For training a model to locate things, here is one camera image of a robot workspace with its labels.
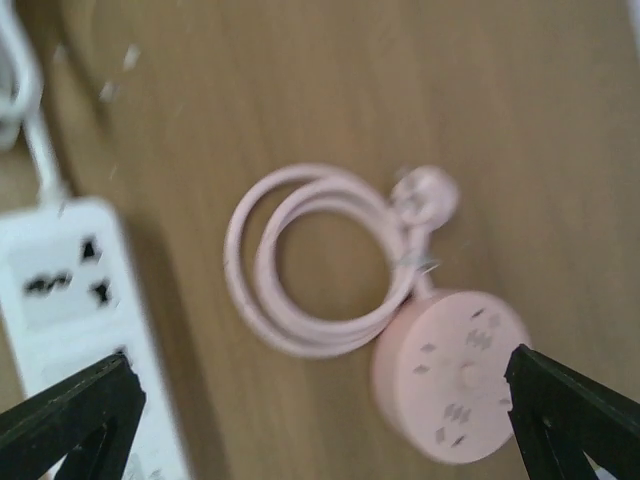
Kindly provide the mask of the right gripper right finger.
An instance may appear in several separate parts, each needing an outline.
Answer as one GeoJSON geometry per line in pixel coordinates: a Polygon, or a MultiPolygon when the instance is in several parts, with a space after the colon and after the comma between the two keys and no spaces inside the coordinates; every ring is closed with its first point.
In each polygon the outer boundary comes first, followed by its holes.
{"type": "Polygon", "coordinates": [[[639,404],[521,344],[505,378],[509,418],[531,479],[639,477],[639,404]]]}

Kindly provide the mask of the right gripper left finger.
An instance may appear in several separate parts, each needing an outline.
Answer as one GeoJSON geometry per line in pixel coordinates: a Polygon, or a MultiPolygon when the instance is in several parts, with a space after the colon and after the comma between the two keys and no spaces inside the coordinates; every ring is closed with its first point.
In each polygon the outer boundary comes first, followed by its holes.
{"type": "Polygon", "coordinates": [[[1,477],[121,479],[146,393],[117,352],[1,414],[1,477]]]}

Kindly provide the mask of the white power strip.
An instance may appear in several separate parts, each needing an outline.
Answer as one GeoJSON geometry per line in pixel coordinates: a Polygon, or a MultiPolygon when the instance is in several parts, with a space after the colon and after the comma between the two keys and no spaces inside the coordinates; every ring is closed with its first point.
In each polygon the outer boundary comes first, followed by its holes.
{"type": "Polygon", "coordinates": [[[1,312],[26,397],[124,354],[147,396],[125,478],[192,478],[127,237],[109,203],[82,197],[2,215],[1,312]]]}

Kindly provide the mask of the pink round power strip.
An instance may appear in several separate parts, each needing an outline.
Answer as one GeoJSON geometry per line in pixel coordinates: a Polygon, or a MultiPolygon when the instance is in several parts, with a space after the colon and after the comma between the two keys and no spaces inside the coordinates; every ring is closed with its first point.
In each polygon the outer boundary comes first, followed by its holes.
{"type": "Polygon", "coordinates": [[[425,456],[469,464],[513,435],[505,372],[530,336],[504,300],[441,290],[407,302],[376,342],[374,399],[383,418],[425,456]]]}

